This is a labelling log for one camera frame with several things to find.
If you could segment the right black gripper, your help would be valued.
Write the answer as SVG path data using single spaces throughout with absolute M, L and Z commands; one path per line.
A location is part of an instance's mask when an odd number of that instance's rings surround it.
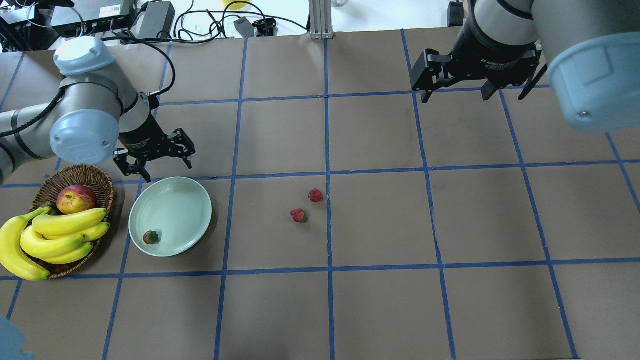
M 537 44 L 505 45 L 463 29 L 454 48 L 442 54 L 434 48 L 423 50 L 410 70 L 412 91 L 421 93 L 421 103 L 433 93 L 466 81 L 484 81 L 483 101 L 488 101 L 506 87 L 534 82 L 542 51 Z

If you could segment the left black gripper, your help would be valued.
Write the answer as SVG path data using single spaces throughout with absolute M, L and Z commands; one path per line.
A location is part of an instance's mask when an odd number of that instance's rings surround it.
M 146 164 L 160 158 L 180 158 L 192 170 L 195 144 L 182 128 L 165 133 L 156 118 L 148 117 L 137 129 L 121 133 L 119 141 L 124 145 L 113 152 L 113 161 L 124 176 L 140 175 L 151 183 Z

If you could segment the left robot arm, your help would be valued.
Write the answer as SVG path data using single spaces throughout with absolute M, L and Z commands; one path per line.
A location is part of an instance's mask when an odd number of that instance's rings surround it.
M 153 110 L 167 88 L 138 91 L 102 39 L 82 36 L 55 50 L 62 79 L 54 98 L 1 114 L 1 180 L 19 167 L 58 157 L 74 165 L 112 160 L 124 176 L 147 182 L 148 162 L 180 158 L 188 169 L 196 153 L 178 128 L 165 133 Z

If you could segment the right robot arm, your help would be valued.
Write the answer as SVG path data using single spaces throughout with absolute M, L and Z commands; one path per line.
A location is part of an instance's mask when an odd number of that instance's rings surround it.
M 423 50 L 410 71 L 427 103 L 434 91 L 484 81 L 483 100 L 543 76 L 564 120 L 586 133 L 639 125 L 640 5 L 637 0 L 471 0 L 446 54 Z

